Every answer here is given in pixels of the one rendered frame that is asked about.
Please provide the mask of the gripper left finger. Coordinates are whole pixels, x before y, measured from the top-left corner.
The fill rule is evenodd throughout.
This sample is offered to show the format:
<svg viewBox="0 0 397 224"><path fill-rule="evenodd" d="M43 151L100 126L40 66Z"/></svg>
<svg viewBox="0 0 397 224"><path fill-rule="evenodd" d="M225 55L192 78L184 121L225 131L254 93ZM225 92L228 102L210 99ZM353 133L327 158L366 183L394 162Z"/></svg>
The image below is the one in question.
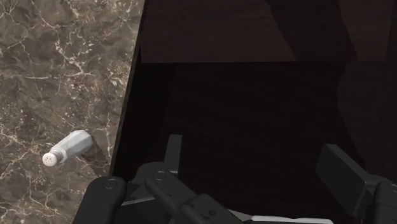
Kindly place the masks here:
<svg viewBox="0 0 397 224"><path fill-rule="evenodd" d="M196 194L178 179L182 136L168 138L163 162L138 168L130 183L121 177L93 180L72 224L115 224L117 211L135 206L140 216L131 224L244 224L236 215L207 194Z"/></svg>

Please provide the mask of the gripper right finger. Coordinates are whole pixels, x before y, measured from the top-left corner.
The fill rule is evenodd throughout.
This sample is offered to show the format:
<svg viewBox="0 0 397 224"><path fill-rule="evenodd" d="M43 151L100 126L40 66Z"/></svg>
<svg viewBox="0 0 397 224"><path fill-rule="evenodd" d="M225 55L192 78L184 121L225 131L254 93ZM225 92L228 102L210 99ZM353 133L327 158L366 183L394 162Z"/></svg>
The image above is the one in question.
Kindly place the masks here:
<svg viewBox="0 0 397 224"><path fill-rule="evenodd" d="M337 145L323 145L316 174L361 224L397 224L397 184L366 172Z"/></svg>

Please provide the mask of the white salt shaker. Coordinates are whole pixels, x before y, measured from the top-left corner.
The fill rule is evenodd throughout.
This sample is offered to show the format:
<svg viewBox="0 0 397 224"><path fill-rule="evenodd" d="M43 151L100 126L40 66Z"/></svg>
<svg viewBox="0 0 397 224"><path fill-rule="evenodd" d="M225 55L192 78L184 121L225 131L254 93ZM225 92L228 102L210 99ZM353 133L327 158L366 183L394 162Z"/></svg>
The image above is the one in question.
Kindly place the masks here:
<svg viewBox="0 0 397 224"><path fill-rule="evenodd" d="M85 130L75 130L54 145L42 156L47 167L64 163L67 159L87 152L93 145L92 136Z"/></svg>

